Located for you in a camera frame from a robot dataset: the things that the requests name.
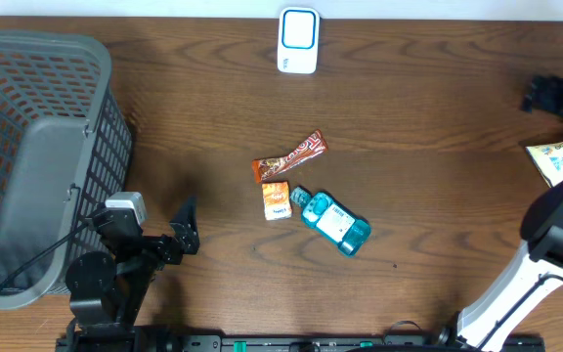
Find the yellow snack bag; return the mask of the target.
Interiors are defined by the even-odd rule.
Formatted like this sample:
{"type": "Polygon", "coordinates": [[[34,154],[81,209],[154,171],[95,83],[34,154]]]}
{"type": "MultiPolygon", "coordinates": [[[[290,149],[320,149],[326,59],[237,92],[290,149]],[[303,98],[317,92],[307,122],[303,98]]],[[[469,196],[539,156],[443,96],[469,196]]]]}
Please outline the yellow snack bag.
{"type": "Polygon", "coordinates": [[[526,152],[550,188],[563,181],[563,142],[527,147],[526,152]]]}

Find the small orange box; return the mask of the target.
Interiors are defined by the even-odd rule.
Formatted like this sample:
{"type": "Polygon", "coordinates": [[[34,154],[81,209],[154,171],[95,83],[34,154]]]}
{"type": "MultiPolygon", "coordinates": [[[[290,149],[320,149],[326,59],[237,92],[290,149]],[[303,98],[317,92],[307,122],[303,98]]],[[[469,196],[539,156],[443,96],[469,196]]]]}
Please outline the small orange box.
{"type": "Polygon", "coordinates": [[[292,216],[287,182],[262,185],[264,215],[267,221],[282,220],[292,216]]]}

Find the teal mouthwash bottle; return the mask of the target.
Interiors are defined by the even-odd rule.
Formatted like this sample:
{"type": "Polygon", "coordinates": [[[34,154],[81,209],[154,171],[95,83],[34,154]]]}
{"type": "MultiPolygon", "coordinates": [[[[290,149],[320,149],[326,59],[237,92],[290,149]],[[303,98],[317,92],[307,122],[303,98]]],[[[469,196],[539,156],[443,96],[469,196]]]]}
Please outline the teal mouthwash bottle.
{"type": "Polygon", "coordinates": [[[332,242],[347,257],[354,257],[368,240],[370,224],[340,204],[330,194],[310,194],[302,187],[290,193],[290,200],[301,209],[301,220],[332,242]]]}

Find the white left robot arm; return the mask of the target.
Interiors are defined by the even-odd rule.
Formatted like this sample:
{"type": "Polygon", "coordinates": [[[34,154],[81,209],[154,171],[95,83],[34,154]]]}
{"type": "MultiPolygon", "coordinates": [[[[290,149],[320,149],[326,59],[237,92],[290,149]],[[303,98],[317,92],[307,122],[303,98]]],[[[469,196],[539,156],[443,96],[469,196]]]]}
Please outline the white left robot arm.
{"type": "Polygon", "coordinates": [[[190,197],[169,222],[171,235],[145,236],[141,194],[120,192],[84,219],[108,249],[87,252],[69,265],[65,284],[74,316],[58,351],[181,351],[168,328],[137,326],[140,308],[155,274],[198,252],[196,198],[190,197]]]}

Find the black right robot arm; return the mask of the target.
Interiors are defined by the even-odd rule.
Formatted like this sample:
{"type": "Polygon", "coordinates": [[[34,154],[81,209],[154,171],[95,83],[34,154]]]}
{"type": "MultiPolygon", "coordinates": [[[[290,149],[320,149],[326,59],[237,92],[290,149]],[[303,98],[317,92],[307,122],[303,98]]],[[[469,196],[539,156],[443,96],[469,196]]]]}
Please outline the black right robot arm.
{"type": "MultiPolygon", "coordinates": [[[[563,77],[535,76],[522,109],[542,110],[563,121],[563,77]]],[[[529,207],[515,256],[493,284],[441,331],[440,345],[499,351],[512,331],[548,295],[563,286],[563,144],[529,151],[541,160],[549,190],[529,207]]]]}

